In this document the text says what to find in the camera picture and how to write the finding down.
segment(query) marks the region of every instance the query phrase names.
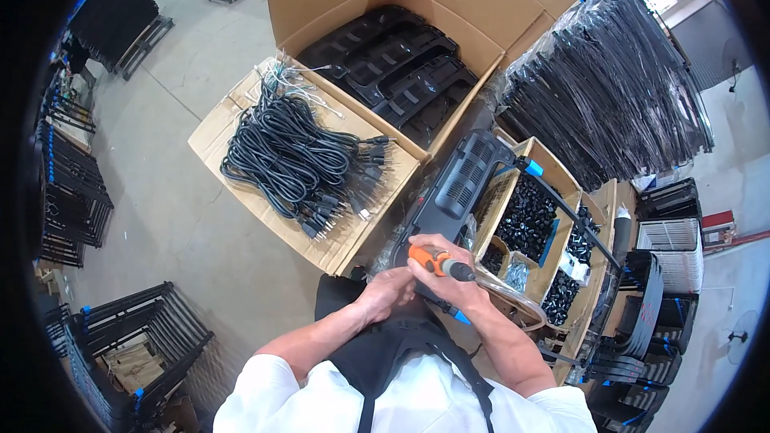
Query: coiled cable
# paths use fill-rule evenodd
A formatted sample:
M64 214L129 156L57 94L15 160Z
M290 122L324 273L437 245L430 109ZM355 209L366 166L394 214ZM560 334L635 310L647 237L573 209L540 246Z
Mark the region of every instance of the coiled cable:
M280 62L273 71L288 69ZM257 104L241 112L219 168L229 180L259 189L273 209L302 225L308 237L325 239L352 210L370 213L388 163L392 138L361 140L355 134L319 126L304 98L289 95L283 75L262 80Z

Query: white plastic crate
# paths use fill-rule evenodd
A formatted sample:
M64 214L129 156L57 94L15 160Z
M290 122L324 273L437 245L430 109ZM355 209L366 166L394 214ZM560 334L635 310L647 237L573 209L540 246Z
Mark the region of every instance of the white plastic crate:
M695 251L700 249L701 226L695 217L664 221L639 221L637 249Z
M641 221L636 248L658 258L666 293L700 293L703 249L698 219Z

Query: black apron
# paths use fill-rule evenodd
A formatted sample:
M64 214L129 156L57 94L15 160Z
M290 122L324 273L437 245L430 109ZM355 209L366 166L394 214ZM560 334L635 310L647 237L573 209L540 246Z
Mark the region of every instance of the black apron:
M356 301L365 286L364 281L322 274L316 293L316 321ZM328 358L363 396L358 433L370 433L374 400L386 390L409 353L415 351L437 354L457 366L478 398L486 429L494 433L489 399L494 387L481 377L467 351L452 341L447 329L419 296L394 308L390 318L360 332Z

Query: man's arm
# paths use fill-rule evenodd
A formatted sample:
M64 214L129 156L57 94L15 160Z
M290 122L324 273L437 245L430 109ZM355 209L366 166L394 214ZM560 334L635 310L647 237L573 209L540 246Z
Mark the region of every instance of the man's arm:
M371 323L390 316L394 303L405 304L414 296L414 280L408 267L397 267L376 275L361 296L338 312L284 334L255 354L274 354L286 360L297 380L304 379L340 346Z
M497 310L489 301L489 293L481 291L486 295L485 300L469 304L461 311L476 327L503 384L525 398L555 388L553 372L535 343Z
M447 250L455 259L473 266L473 255L453 245L441 235L418 235L409 238L416 246L430 245ZM459 308L481 336L489 359L503 383L527 398L539 391L554 388L556 381L543 361L535 343L506 318L489 301L489 293L474 282L461 282L452 277L437 277L409 259L414 276L442 299Z

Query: white shirt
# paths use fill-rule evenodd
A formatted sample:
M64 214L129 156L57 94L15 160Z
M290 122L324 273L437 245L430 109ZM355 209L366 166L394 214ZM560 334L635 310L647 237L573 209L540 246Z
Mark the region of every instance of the white shirt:
M494 386L492 425L510 431L592 431L596 427L583 392L572 386L550 388L525 399ZM217 411L215 433L329 431L355 433L363 396L331 361L323 361L300 388L288 363L272 354L246 362L233 393ZM408 359L374 402L372 433L472 431L486 422L476 395L452 364L436 355Z

